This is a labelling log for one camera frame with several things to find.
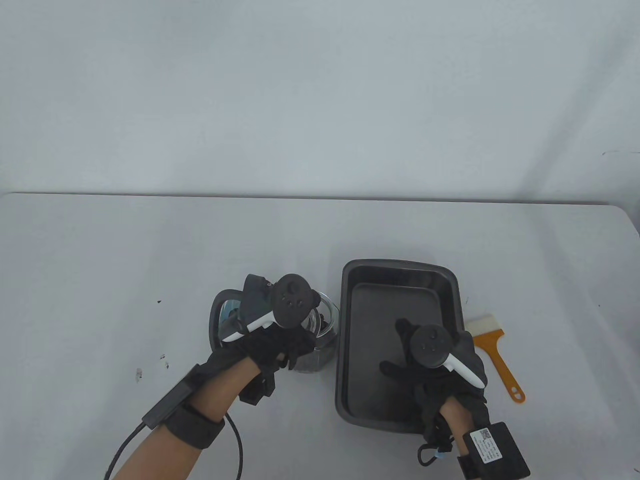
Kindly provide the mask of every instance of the barcode sticker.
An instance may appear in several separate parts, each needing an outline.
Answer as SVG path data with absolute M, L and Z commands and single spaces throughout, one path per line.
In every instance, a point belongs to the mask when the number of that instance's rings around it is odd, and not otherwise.
M 473 440 L 483 463 L 491 463 L 502 458 L 502 453 L 500 453 L 500 449 L 488 428 L 471 432 L 469 436 Z

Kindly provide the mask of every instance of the gloved hand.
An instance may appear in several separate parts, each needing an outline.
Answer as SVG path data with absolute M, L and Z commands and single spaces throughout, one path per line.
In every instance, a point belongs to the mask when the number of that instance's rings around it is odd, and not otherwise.
M 258 328 L 232 343 L 244 352 L 260 368 L 270 375 L 289 366 L 293 369 L 299 356 L 313 352 L 316 336 L 298 325 L 295 328 L 281 328 L 272 324 L 268 328 Z
M 424 439 L 427 448 L 442 447 L 440 451 L 451 450 L 451 430 L 440 415 L 440 409 L 448 397 L 455 397 L 472 415 L 474 425 L 489 425 L 489 412 L 486 408 L 484 389 L 475 388 L 455 371 L 445 367 L 429 369 L 419 364 L 411 355 L 410 339 L 420 328 L 406 318 L 396 321 L 396 332 L 402 342 L 406 367 L 391 362 L 381 362 L 380 371 L 389 378 L 414 387 L 414 396 L 422 409 Z M 482 359 L 476 354 L 474 341 L 469 332 L 461 332 L 453 338 L 454 352 L 467 367 L 476 373 L 486 385 L 486 374 Z

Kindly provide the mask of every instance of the pastry brush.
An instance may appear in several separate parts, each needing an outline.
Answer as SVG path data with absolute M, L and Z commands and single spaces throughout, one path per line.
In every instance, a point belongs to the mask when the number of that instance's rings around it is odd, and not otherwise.
M 479 319 L 465 322 L 465 329 L 474 338 L 474 345 L 487 352 L 491 358 L 511 399 L 515 403 L 524 403 L 527 399 L 524 392 L 498 352 L 498 340 L 504 335 L 504 330 L 500 327 L 498 320 L 491 314 L 485 315 Z

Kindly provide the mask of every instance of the wrist strap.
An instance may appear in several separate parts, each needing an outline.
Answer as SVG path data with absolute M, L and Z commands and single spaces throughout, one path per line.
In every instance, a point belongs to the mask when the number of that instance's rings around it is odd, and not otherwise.
M 475 478 L 480 478 L 480 474 L 478 473 L 473 460 L 471 460 L 471 455 L 458 457 L 458 463 L 460 464 L 460 468 L 462 468 L 462 474 L 465 476 L 465 479 L 473 480 Z
M 200 450 L 208 448 L 225 426 L 225 420 L 215 423 L 191 405 L 180 405 L 164 421 L 168 430 L 184 443 Z

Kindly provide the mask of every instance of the forearm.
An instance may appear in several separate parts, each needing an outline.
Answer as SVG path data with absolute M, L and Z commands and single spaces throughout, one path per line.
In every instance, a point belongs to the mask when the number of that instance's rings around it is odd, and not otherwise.
M 469 449 L 462 437 L 476 427 L 471 412 L 464 408 L 455 397 L 449 397 L 440 409 L 440 413 L 451 429 L 460 456 L 469 455 Z
M 245 358 L 206 383 L 190 403 L 207 418 L 219 422 L 240 391 L 259 373 L 256 364 Z M 115 480 L 184 480 L 201 452 L 161 425 L 132 453 Z

